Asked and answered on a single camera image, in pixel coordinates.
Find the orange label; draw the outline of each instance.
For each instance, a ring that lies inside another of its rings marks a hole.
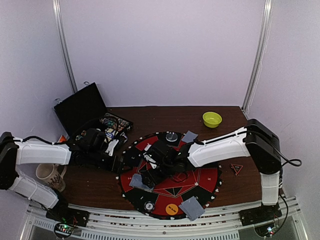
[[[178,206],[175,204],[169,204],[165,207],[165,211],[169,215],[176,215],[178,213]]]

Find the round game board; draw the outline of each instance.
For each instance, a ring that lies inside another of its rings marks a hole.
[[[173,179],[167,178],[156,185],[152,192],[129,186],[134,174],[141,174],[151,168],[143,156],[147,144],[153,144],[157,140],[164,141],[167,145],[179,150],[186,144],[181,139],[184,136],[177,133],[175,142],[166,140],[168,132],[156,132],[145,137],[140,137],[123,152],[123,166],[118,176],[122,196],[126,198],[136,210],[157,219],[183,219],[185,213],[179,205],[195,196],[198,202],[206,208],[209,202],[216,198],[218,187],[222,184],[221,171],[217,163],[210,163],[196,170],[185,173],[177,173]]]

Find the black cable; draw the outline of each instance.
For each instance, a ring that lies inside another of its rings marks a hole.
[[[63,144],[66,144],[67,141],[62,141],[62,142],[51,142],[51,141],[47,141],[47,140],[44,140],[43,138],[39,137],[39,136],[27,136],[26,138],[24,138],[22,140],[22,142],[26,142],[30,139],[37,139],[45,144],[49,144],[49,145],[63,145]]]
[[[273,143],[268,139],[266,138],[263,134],[261,134],[260,132],[257,132],[257,131],[252,131],[252,130],[248,130],[247,131],[248,133],[252,133],[252,134],[255,134],[255,135],[258,135],[260,138],[262,138],[265,142],[267,142],[284,160],[285,160],[285,163],[282,165],[282,167],[286,164],[290,164],[294,167],[300,167],[302,165],[302,161],[300,159],[288,159],[286,158],[274,145]]]
[[[45,210],[47,213],[49,213],[56,221],[58,222],[63,221],[63,219],[59,219],[55,215],[53,215],[53,213],[48,208],[46,208],[42,203],[40,202],[36,202],[36,203],[39,203],[41,205],[42,210]]]
[[[284,199],[284,197],[283,197],[281,194],[279,194],[279,195],[280,195],[280,198],[282,198],[282,200],[283,200],[283,202],[284,202],[284,204],[285,204],[285,206],[286,206],[286,214],[285,214],[285,218],[284,218],[281,226],[276,230],[276,232],[275,232],[273,235],[275,235],[277,232],[280,231],[280,229],[281,229],[281,228],[283,227],[283,225],[285,224],[285,222],[286,222],[286,220],[287,220],[287,218],[288,218],[288,214],[289,214],[289,206],[288,206],[286,200]]]
[[[115,128],[114,130],[115,130],[115,131],[118,131],[118,129],[119,129],[119,119],[116,118],[115,116],[102,116],[102,117],[99,117],[99,118],[91,119],[91,120],[87,121],[85,124],[83,124],[80,128],[78,128],[77,131],[79,131],[81,128],[83,128],[83,127],[84,127],[86,124],[88,124],[89,122],[94,121],[94,120],[99,120],[99,119],[101,119],[101,118],[113,119],[113,120],[115,120],[114,122],[116,123],[116,128]],[[43,139],[43,138],[41,138],[41,137],[39,137],[39,136],[35,136],[35,135],[27,136],[26,138],[22,139],[22,142],[26,142],[26,141],[28,141],[28,140],[30,140],[30,139],[37,139],[37,140],[39,140],[39,141],[41,141],[41,142],[43,142],[43,143],[45,143],[45,144],[49,144],[49,145],[63,145],[63,144],[66,144],[66,143],[70,143],[70,141],[51,142],[51,141],[47,141],[47,140],[45,140],[45,139]],[[7,143],[10,143],[10,142],[20,142],[20,140],[13,140],[13,139],[12,139],[12,140],[3,141],[3,142],[0,143],[0,147],[1,147],[2,145],[5,145],[5,144],[7,144]]]
[[[279,219],[279,217],[278,216],[276,216],[276,215],[274,215],[273,216],[274,218],[276,218],[277,220],[278,220],[278,226],[280,225],[280,219]]]

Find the brown wooden table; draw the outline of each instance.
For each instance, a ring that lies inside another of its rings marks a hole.
[[[108,109],[134,123],[128,132],[128,142],[116,154],[139,137],[162,131],[186,133],[188,130],[199,134],[199,140],[212,139],[228,134],[243,127],[247,120],[237,106],[147,106],[116,107]],[[217,128],[204,126],[202,115],[205,112],[217,112],[222,116],[222,123]],[[238,176],[230,164],[243,165]],[[210,207],[257,201],[261,199],[260,174],[250,157],[239,157],[220,162],[223,184],[217,198]],[[64,177],[66,188],[63,195],[71,204],[87,207],[133,210],[133,206],[122,196],[116,180],[116,174],[105,170],[68,166]]]

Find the red triangle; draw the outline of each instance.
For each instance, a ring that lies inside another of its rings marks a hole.
[[[244,167],[242,165],[237,165],[232,163],[230,165],[231,165],[231,168],[234,170],[236,176],[240,173],[241,169]]]

